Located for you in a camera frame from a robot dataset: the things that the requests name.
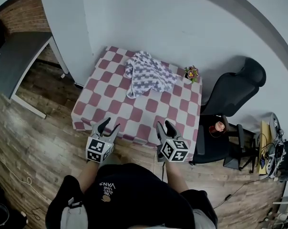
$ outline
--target white cable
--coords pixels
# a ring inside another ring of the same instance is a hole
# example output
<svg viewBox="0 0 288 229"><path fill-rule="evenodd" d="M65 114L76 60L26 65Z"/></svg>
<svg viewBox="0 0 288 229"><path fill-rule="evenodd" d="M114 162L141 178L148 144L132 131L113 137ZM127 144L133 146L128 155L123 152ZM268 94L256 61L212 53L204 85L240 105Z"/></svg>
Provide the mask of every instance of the white cable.
<svg viewBox="0 0 288 229"><path fill-rule="evenodd" d="M48 204L50 204L49 201L47 201L47 200L44 198L44 196L42 196L39 192L37 192L37 190L31 185L31 178L30 178L30 177L27 178L27 182L21 181L21 180L19 179L19 177L17 177L17 176L15 175L15 173L13 173L13 172L8 168L8 166L7 166L1 159L0 159L0 161L6 166L6 168L7 168L21 183L25 183L25 184L29 185L38 195L40 195L40 197L42 197L42 198L44 199L44 201L46 201Z"/></svg>
<svg viewBox="0 0 288 229"><path fill-rule="evenodd" d="M155 168L155 156L157 154L157 150L155 151L155 154L154 154L154 168Z"/></svg>

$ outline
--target brick wall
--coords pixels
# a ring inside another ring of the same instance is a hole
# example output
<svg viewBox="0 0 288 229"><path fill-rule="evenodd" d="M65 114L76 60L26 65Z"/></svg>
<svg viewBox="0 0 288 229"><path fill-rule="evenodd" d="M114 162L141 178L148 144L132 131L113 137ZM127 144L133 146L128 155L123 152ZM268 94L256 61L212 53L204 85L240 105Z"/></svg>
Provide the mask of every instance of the brick wall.
<svg viewBox="0 0 288 229"><path fill-rule="evenodd" d="M8 34L21 31L51 31L41 0L8 0L0 7L0 19ZM38 58L58 63L49 45Z"/></svg>

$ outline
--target table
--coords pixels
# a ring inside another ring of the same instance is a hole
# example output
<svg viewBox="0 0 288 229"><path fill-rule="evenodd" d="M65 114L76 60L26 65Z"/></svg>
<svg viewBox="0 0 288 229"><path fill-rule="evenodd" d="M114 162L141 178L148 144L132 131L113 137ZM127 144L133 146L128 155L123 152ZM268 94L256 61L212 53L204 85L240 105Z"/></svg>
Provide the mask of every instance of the table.
<svg viewBox="0 0 288 229"><path fill-rule="evenodd" d="M190 153L186 160L192 160L199 126L202 79L194 84L177 81L169 92L150 90L130 99L126 92L131 79L124 76L124 65L133 54L112 46L101 54L71 113L74 129L91 130L96 122L111 117L106 132L120 123L118 138L156 148L160 144L156 123L165 125L168 120L188 142ZM184 76L184 69L162 63L173 73Z"/></svg>
<svg viewBox="0 0 288 229"><path fill-rule="evenodd" d="M13 33L0 48L0 92L42 118L46 115L19 98L16 92L26 73L48 44L64 73L69 73L50 32Z"/></svg>

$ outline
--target checkered tablecloth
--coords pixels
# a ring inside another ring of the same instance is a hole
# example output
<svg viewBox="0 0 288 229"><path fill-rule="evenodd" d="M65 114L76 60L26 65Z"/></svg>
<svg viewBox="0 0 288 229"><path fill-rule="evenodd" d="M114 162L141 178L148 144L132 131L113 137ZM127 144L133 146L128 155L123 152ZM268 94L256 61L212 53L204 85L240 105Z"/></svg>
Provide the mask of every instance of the checkered tablecloth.
<svg viewBox="0 0 288 229"><path fill-rule="evenodd" d="M195 151L201 104L202 80L185 84L177 81L169 92L150 90L135 99L126 96L131 79L124 77L125 62L134 52L108 47L89 77L71 113L76 130L91 130L92 125L111 117L110 132L120 123L118 138L156 148L160 144L156 123L170 121L190 146L191 160ZM173 73L184 76L184 69L162 62Z"/></svg>

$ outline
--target purple and white towel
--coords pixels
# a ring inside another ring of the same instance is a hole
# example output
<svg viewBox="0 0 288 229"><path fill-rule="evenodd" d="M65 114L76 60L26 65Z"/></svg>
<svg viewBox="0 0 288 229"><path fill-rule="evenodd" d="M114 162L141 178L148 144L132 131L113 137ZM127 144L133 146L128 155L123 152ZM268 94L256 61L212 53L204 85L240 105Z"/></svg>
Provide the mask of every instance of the purple and white towel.
<svg viewBox="0 0 288 229"><path fill-rule="evenodd" d="M139 51L126 61L125 75L132 79L127 97L137 98L149 89L165 92L173 88L178 75L148 52Z"/></svg>

